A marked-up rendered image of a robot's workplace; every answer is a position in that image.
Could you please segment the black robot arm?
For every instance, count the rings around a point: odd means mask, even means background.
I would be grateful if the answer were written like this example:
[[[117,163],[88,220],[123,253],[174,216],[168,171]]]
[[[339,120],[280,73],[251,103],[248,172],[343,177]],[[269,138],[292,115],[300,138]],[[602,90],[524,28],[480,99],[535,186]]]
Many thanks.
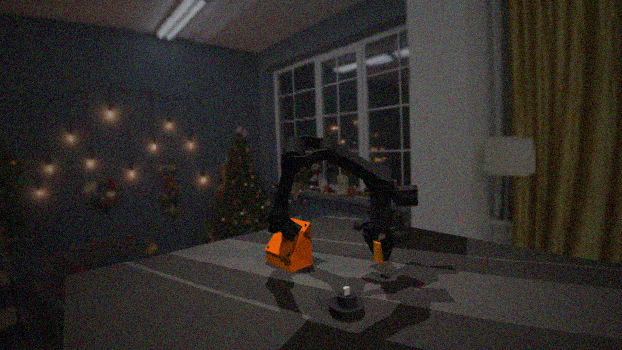
[[[306,155],[306,147],[318,150]],[[301,167],[309,167],[322,160],[329,160],[361,178],[366,184],[364,191],[371,193],[372,208],[390,208],[391,201],[396,207],[418,205],[417,185],[398,186],[397,179],[388,166],[379,162],[371,163],[337,144],[330,137],[291,136],[285,140],[281,157],[282,173],[276,195],[268,210],[266,221],[269,223],[269,233],[280,232],[284,238],[293,242],[301,231],[302,225],[289,218],[292,201],[288,198],[294,176]]]

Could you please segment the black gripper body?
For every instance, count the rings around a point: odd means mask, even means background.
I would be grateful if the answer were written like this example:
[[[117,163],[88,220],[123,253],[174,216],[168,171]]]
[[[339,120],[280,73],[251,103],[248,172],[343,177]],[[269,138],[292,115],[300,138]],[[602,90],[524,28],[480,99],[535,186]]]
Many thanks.
[[[370,234],[373,232],[380,232],[386,234],[385,239],[395,244],[401,244],[412,240],[412,233],[410,230],[399,227],[391,229],[391,214],[394,210],[390,208],[378,209],[372,208],[368,210],[368,214],[371,215],[371,220],[364,219],[355,221],[354,230],[362,231],[363,233]]]

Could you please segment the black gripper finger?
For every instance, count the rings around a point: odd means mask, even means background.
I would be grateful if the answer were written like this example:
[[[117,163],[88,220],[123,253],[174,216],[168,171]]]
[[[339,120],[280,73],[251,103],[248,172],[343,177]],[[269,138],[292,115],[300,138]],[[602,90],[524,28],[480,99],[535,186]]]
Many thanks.
[[[390,242],[389,240],[387,240],[385,238],[384,239],[380,239],[380,242],[381,242],[383,257],[384,257],[384,260],[386,261],[386,260],[389,259],[390,255],[392,253],[392,250],[393,250],[393,248],[395,246],[395,243]]]
[[[373,233],[370,233],[370,234],[362,233],[362,235],[364,236],[364,239],[365,239],[365,241],[366,241],[370,251],[372,252],[372,254],[373,254],[373,241],[378,239],[379,234],[380,234],[380,232],[377,232],[377,231],[373,232]]]

